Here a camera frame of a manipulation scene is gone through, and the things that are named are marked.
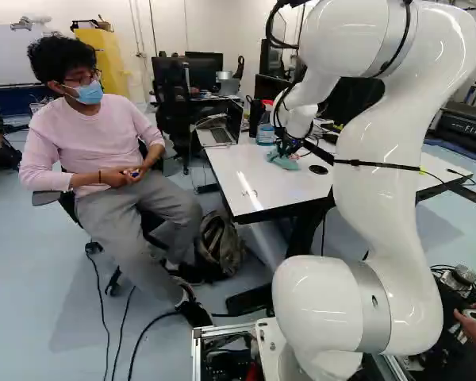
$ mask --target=yellow board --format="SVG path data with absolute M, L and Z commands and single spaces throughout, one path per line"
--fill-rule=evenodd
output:
M 120 56 L 117 37 L 103 29 L 74 29 L 76 37 L 91 45 L 97 55 L 97 68 L 102 71 L 102 87 L 105 93 L 129 97 L 129 86 L 124 64 Z

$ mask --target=blue surgical mask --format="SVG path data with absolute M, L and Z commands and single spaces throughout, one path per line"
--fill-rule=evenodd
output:
M 78 97 L 76 98 L 72 97 L 70 94 L 68 95 L 83 105 L 96 105 L 101 101 L 104 94 L 101 84 L 97 80 L 93 80 L 90 85 L 71 87 L 71 89 L 78 92 Z

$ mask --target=eyeglasses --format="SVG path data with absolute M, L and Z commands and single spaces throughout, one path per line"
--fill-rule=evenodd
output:
M 80 86 L 90 85 L 94 80 L 101 79 L 101 71 L 98 69 L 92 69 L 90 74 L 79 75 L 78 78 L 64 78 L 63 81 L 79 83 Z

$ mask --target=curly black hair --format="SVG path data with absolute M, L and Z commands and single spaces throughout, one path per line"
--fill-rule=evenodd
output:
M 80 40 L 53 33 L 31 43 L 28 56 L 33 74 L 39 81 L 63 82 L 66 73 L 75 67 L 95 68 L 95 49 Z

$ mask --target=white robotic arm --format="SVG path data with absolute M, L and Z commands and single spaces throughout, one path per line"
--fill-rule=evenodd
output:
M 292 137 L 306 135 L 341 76 L 379 75 L 386 88 L 336 146 L 337 161 L 369 164 L 333 168 L 337 207 L 369 242 L 368 259 L 295 256 L 273 282 L 277 322 L 301 367 L 312 379 L 346 379 L 360 352 L 417 354 L 440 335 L 442 306 L 416 227 L 420 174 L 406 168 L 419 167 L 433 115 L 476 65 L 476 22 L 433 2 L 321 0 L 300 57 L 307 73 L 276 120 Z

